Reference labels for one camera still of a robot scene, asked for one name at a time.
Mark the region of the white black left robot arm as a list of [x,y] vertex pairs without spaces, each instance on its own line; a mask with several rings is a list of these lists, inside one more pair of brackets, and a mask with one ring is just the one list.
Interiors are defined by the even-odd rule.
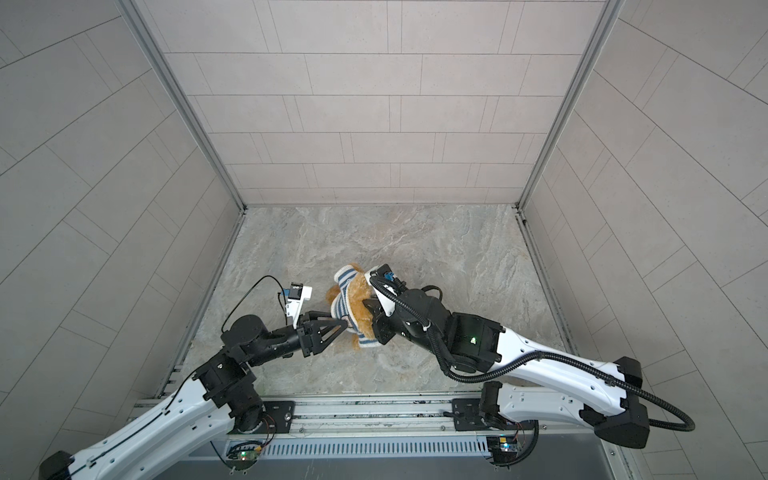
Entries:
[[295,351],[323,352],[348,324],[310,312],[297,326],[270,331],[256,315],[237,319],[222,348],[176,392],[104,440],[70,454],[58,451],[39,467],[41,479],[152,479],[214,438],[248,433],[264,417],[253,367]]

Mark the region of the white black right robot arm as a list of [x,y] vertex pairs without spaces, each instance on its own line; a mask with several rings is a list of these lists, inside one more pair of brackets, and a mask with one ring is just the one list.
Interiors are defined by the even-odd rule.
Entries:
[[622,447],[647,445],[641,364],[630,357],[599,362],[540,345],[478,315],[451,312],[423,290],[376,291],[363,300],[376,340],[395,336],[425,348],[450,379],[479,384],[490,427],[555,420],[590,427]]

